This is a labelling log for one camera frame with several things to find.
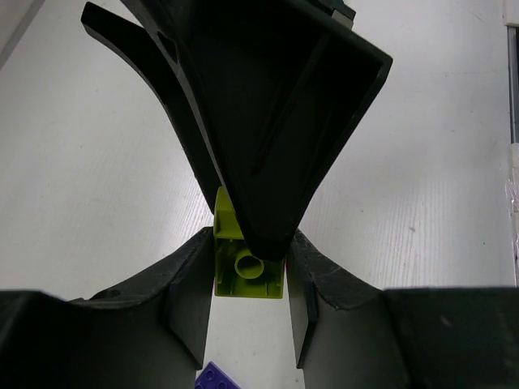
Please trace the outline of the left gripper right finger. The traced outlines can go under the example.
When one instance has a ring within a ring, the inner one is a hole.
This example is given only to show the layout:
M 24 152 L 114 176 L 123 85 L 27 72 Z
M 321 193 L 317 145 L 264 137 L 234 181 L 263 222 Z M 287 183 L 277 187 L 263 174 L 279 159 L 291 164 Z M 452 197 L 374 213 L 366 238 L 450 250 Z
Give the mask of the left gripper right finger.
M 378 289 L 296 233 L 287 257 L 308 388 L 515 388 L 518 291 Z

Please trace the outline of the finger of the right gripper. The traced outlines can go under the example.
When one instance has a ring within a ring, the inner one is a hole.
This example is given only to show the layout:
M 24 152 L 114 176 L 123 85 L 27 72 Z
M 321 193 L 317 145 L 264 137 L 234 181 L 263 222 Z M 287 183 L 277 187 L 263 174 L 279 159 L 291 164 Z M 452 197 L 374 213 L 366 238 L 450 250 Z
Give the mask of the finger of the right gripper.
M 89 36 L 117 54 L 152 90 L 174 128 L 209 209 L 213 210 L 220 178 L 184 91 L 150 34 L 92 2 L 85 4 L 81 23 Z
M 253 255 L 278 261 L 392 58 L 324 1 L 128 1 L 187 98 Z

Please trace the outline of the lime green lego with swirl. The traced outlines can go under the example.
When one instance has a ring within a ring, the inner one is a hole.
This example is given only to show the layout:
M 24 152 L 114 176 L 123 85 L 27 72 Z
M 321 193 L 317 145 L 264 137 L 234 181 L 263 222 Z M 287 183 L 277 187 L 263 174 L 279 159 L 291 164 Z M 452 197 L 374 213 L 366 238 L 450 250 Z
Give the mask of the lime green lego with swirl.
M 216 195 L 213 219 L 215 280 L 218 297 L 281 299 L 285 261 L 254 256 L 242 235 L 224 187 Z

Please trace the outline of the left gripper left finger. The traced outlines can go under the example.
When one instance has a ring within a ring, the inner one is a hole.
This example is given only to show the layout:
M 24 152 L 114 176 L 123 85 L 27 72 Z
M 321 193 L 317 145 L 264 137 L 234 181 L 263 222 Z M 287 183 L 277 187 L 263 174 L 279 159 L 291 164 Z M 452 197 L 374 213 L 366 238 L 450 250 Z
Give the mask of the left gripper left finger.
M 204 363 L 213 276 L 207 227 L 89 299 L 2 292 L 2 387 L 192 388 Z

